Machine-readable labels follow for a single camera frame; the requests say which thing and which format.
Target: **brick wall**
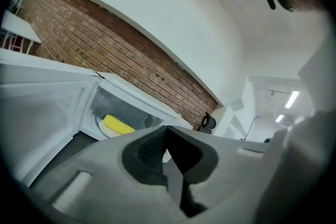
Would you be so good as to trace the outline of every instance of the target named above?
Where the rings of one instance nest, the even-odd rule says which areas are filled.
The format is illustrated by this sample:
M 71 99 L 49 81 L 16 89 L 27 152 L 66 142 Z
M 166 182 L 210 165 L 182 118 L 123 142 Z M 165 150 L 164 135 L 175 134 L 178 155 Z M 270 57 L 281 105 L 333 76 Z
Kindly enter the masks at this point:
M 42 41 L 36 55 L 117 73 L 194 127 L 217 102 L 157 45 L 89 0 L 24 0 L 19 16 Z

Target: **yellow object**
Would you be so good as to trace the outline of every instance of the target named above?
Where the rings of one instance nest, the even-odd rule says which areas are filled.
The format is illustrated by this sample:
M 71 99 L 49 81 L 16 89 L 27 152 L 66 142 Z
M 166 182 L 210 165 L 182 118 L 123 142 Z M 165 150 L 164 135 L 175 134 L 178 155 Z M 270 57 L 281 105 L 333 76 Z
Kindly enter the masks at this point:
M 107 128 L 119 134 L 129 134 L 135 131 L 135 129 L 119 121 L 112 115 L 106 115 L 103 123 Z

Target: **white door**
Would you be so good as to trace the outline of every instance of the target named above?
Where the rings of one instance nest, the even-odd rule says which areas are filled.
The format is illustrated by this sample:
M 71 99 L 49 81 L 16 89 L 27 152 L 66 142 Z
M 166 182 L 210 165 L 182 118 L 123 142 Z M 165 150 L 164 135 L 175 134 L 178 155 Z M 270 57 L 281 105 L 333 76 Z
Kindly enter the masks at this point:
M 97 81 L 92 70 L 39 59 L 0 60 L 1 151 L 26 185 L 79 131 Z

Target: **fluorescent light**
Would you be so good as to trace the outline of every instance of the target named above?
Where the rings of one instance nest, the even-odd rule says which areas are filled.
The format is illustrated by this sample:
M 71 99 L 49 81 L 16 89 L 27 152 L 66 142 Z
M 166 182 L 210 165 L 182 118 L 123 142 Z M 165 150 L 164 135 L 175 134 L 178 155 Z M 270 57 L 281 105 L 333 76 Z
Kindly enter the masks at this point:
M 295 99 L 298 97 L 299 93 L 300 92 L 298 92 L 298 91 L 293 91 L 292 92 L 292 95 L 290 96 L 287 104 L 285 105 L 286 109 L 290 108 L 293 105 L 293 103 L 295 102 Z
M 276 122 L 280 122 L 283 118 L 283 115 L 278 116 L 278 118 L 275 120 Z
M 296 120 L 294 120 L 294 124 L 299 124 L 300 122 L 302 122 L 304 120 L 305 120 L 304 116 L 298 117 Z

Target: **white ceiling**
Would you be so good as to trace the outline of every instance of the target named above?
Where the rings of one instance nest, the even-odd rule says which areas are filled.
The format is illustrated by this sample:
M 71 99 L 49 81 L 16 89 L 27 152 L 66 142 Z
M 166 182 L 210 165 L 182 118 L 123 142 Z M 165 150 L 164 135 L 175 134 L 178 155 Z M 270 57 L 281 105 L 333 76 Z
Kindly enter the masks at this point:
M 299 96 L 289 109 L 285 108 L 293 90 L 297 89 L 288 86 L 255 84 L 257 116 L 275 121 L 282 114 L 285 117 L 280 122 L 280 125 L 283 125 L 286 122 L 292 124 L 294 120 L 301 116 L 311 115 L 314 112 L 314 108 L 305 90 L 300 90 Z
M 279 49 L 303 48 L 310 57 L 322 43 L 328 31 L 324 14 L 289 13 L 277 4 L 271 10 L 266 0 L 219 0 L 230 14 L 244 43 L 244 53 L 262 51 L 276 54 Z

